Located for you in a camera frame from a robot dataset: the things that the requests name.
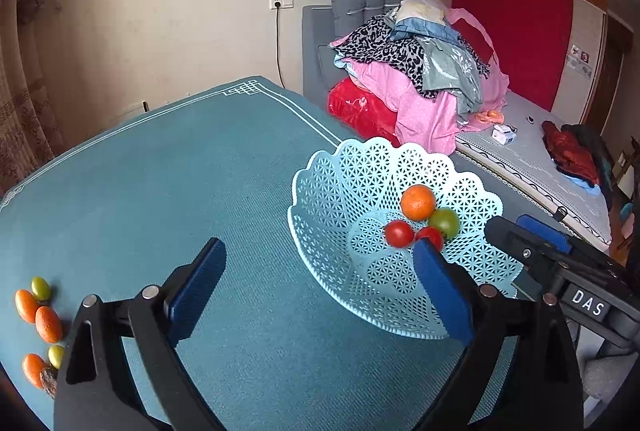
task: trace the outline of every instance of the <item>blue gripper pad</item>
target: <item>blue gripper pad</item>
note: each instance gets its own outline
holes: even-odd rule
[[[521,215],[516,220],[516,225],[536,236],[540,236],[542,239],[546,239],[558,252],[569,254],[573,248],[569,244],[569,240],[565,234],[556,231],[556,229],[552,229],[550,226],[536,220],[536,218],[530,217],[528,214]]]
[[[219,239],[210,239],[194,263],[196,267],[169,306],[170,327],[167,340],[173,347],[178,341],[191,336],[204,307],[222,277],[226,266],[225,244]]]
[[[426,238],[414,245],[414,271],[436,307],[450,337],[467,347],[474,338],[471,305],[458,291],[444,268],[442,254]]]

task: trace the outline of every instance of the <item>plastic basket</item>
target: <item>plastic basket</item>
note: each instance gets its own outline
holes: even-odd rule
[[[333,155],[315,153],[293,178],[289,228],[308,269],[345,308],[395,334],[442,339],[447,332],[415,276],[412,247],[395,249],[383,236],[389,221],[406,220],[400,197],[414,184],[430,187],[437,207],[460,218],[445,259],[465,267],[476,283],[514,297],[511,281],[522,264],[483,233],[487,220],[502,213],[502,201],[478,176],[456,172],[449,157],[418,144],[396,149],[383,138],[345,140]],[[426,225],[409,223],[416,231]]]

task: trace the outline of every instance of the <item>white box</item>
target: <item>white box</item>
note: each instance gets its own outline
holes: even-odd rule
[[[494,126],[494,132],[491,138],[504,146],[516,140],[516,134],[511,130],[511,127],[504,124],[497,124]]]

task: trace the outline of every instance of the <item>red tomato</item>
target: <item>red tomato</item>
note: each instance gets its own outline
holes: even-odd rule
[[[392,247],[402,249],[414,241],[414,230],[404,220],[390,221],[385,226],[385,239]]]
[[[418,231],[418,234],[415,235],[415,241],[418,241],[423,237],[431,241],[431,244],[438,252],[442,252],[442,248],[444,247],[444,236],[441,231],[435,227],[423,227]]]

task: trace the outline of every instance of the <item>table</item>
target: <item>table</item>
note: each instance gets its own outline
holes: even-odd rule
[[[104,301],[161,284],[209,239],[227,248],[226,271],[192,337],[177,353],[229,430],[410,429],[462,352],[452,340],[394,335],[336,303],[298,256],[287,227],[291,181],[317,150],[353,132],[303,97],[248,77],[148,112],[69,151],[0,205],[0,363],[36,415],[53,404],[22,374],[27,353],[47,354],[13,293],[41,275],[67,322],[82,298]],[[514,220],[539,207],[473,162]],[[132,374],[148,412],[164,418],[132,340]],[[500,391],[513,341],[477,412]]]

